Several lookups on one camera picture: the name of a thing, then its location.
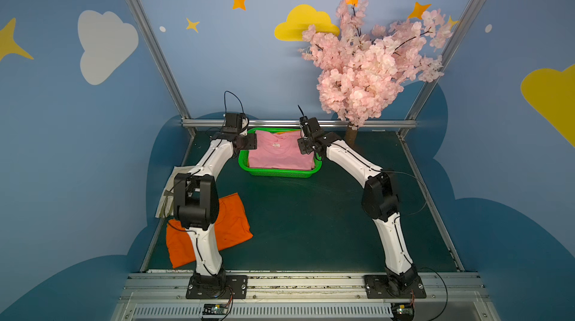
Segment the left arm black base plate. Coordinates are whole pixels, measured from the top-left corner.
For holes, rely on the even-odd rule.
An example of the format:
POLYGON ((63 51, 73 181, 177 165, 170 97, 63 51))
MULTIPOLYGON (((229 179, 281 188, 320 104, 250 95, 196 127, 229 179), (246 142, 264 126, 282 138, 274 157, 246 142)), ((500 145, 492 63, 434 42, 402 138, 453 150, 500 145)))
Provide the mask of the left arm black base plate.
POLYGON ((187 286, 186 299, 245 299, 246 275, 193 275, 187 286))

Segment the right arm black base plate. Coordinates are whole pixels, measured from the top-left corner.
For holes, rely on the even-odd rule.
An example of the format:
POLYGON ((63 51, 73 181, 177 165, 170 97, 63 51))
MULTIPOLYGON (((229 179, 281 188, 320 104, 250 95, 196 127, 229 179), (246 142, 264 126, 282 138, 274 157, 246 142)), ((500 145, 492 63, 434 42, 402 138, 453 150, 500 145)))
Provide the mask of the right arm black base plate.
POLYGON ((426 299, 422 279, 417 275, 408 279, 387 275, 365 275, 365 292, 369 299, 426 299))

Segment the pink t-shirt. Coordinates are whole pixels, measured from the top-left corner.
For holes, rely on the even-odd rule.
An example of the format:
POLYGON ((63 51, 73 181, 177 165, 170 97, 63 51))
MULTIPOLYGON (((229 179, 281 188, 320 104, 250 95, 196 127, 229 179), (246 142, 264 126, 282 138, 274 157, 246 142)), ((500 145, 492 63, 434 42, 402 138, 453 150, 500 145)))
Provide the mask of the pink t-shirt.
POLYGON ((300 152, 300 131, 257 130, 255 135, 257 148, 248 154, 250 168, 311 171, 315 167, 314 156, 300 152))

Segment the orange t-shirt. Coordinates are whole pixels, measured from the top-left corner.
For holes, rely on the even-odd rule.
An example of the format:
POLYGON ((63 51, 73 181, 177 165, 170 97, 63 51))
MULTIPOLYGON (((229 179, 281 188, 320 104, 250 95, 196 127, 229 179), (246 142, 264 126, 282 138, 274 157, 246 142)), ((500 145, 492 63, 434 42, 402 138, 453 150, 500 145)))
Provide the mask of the orange t-shirt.
MULTIPOLYGON (((169 220, 166 245, 172 268, 176 269, 196 261, 190 236, 181 223, 169 220)), ((253 238, 243 202, 238 193, 220 198, 220 213, 215 223, 218 250, 229 249, 253 238)))

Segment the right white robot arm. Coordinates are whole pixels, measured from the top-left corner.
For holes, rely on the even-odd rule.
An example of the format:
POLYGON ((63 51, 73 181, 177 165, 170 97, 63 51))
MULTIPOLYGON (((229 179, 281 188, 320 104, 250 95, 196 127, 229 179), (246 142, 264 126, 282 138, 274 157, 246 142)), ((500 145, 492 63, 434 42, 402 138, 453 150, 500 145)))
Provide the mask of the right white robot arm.
POLYGON ((401 285, 415 280, 417 274, 401 228, 398 195, 388 171, 357 153, 334 132, 325 132, 315 117, 299 119, 302 154, 329 159, 350 174, 363 187, 362 208, 373 220, 385 253, 386 274, 401 285))

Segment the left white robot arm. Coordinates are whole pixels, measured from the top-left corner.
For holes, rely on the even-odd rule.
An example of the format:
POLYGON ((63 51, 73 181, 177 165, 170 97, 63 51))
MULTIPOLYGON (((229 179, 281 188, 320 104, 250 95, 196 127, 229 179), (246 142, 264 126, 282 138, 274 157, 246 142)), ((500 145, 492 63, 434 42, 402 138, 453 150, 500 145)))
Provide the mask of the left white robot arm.
POLYGON ((196 274, 201 278, 215 279, 225 272, 214 230, 220 212, 217 177, 229 159, 241 150, 257 147, 256 136, 247 132, 248 127, 245 113, 227 112, 198 163, 174 178, 173 217, 193 244, 196 274))

